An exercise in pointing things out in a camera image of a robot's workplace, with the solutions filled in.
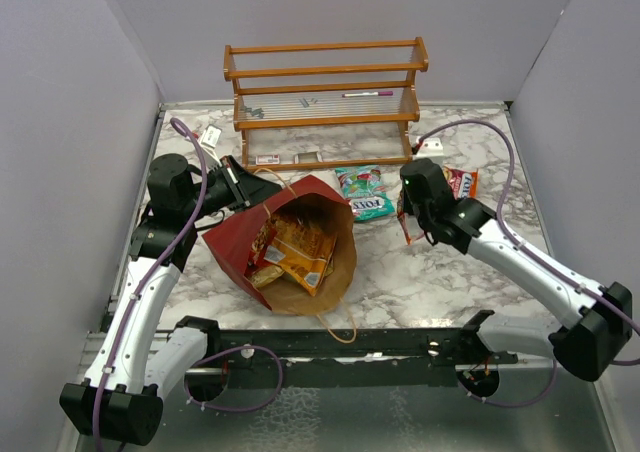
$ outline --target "green snack bag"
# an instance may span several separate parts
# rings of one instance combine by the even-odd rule
[[[379,166],[339,167],[336,169],[336,175],[342,194],[351,204],[357,222],[394,212],[393,203],[385,194]]]

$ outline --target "rope handle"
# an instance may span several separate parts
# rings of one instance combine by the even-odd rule
[[[289,183],[288,183],[286,180],[284,180],[284,179],[282,178],[282,176],[281,176],[279,173],[274,172],[274,171],[273,171],[273,170],[271,170],[271,169],[267,169],[266,167],[261,167],[261,168],[259,168],[258,170],[255,170],[255,171],[253,172],[253,174],[254,174],[254,175],[256,175],[256,174],[258,174],[259,172],[268,172],[269,174],[273,174],[273,175],[275,175],[275,176],[280,180],[280,182],[282,182],[282,183],[284,184],[284,186],[285,186],[287,189],[289,189],[289,191],[291,192],[291,194],[292,194],[296,199],[298,198],[298,194],[296,194],[296,191],[295,191],[295,190],[293,190],[293,187],[291,187],[291,185],[289,185]],[[269,218],[271,218],[271,211],[270,211],[270,210],[269,210],[269,208],[267,207],[267,204],[265,204],[265,203],[263,202],[263,203],[262,203],[262,206],[264,207],[264,210],[266,210],[266,211],[267,211],[267,215],[269,216]]]
[[[331,327],[329,327],[329,324],[327,324],[324,321],[321,315],[318,314],[316,315],[316,317],[318,318],[320,323],[324,326],[324,328],[327,329],[327,332],[329,332],[331,337],[336,339],[341,344],[352,344],[353,342],[355,342],[356,337],[358,336],[358,326],[356,325],[356,320],[353,318],[353,314],[351,313],[349,306],[342,299],[340,299],[340,303],[344,307],[344,310],[347,312],[347,316],[349,317],[349,322],[351,322],[351,326],[353,327],[353,335],[351,336],[350,339],[342,339],[338,337],[336,333],[333,330],[331,330]]]

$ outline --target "pen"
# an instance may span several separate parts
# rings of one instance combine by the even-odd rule
[[[379,95],[393,95],[393,90],[381,90],[379,92],[354,92],[352,94],[342,94],[343,97],[367,97]]]

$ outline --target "white marble surface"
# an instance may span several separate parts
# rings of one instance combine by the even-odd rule
[[[209,124],[222,129],[219,155],[240,156],[239,134],[233,130],[230,109],[175,110],[166,114],[156,155],[184,154],[197,163],[192,145],[169,124],[176,116],[194,131]],[[412,141],[420,134],[453,120],[479,118],[508,132],[502,109],[423,108],[421,120],[412,123]],[[361,156],[393,156],[401,152],[395,124],[339,126],[331,129],[256,131],[251,153],[279,153],[283,161],[296,152],[323,145],[325,159]],[[481,126],[464,126],[442,134],[445,165],[480,169],[478,198],[495,207],[506,179],[507,153],[501,139]],[[400,190],[399,167],[383,167],[389,196],[395,202]],[[313,172],[338,187],[331,169]],[[302,172],[283,174],[288,180]],[[519,164],[505,218],[525,239],[545,250],[540,224]],[[356,224],[354,236],[358,266],[345,300],[361,328],[448,327],[462,325],[480,309],[521,315],[545,315],[542,306],[498,272],[452,247],[431,247],[426,241],[407,246],[395,215]],[[279,316],[270,312],[238,288],[220,270],[209,249],[198,239],[187,267],[165,306],[159,328],[173,328],[185,315],[216,319],[224,328],[321,328],[315,317]],[[344,311],[326,315],[332,327],[349,327]]]

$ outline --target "red snack bag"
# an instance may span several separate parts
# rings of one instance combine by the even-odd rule
[[[442,166],[442,171],[456,199],[476,196],[476,188],[478,186],[477,170],[475,172],[467,172],[466,170]]]

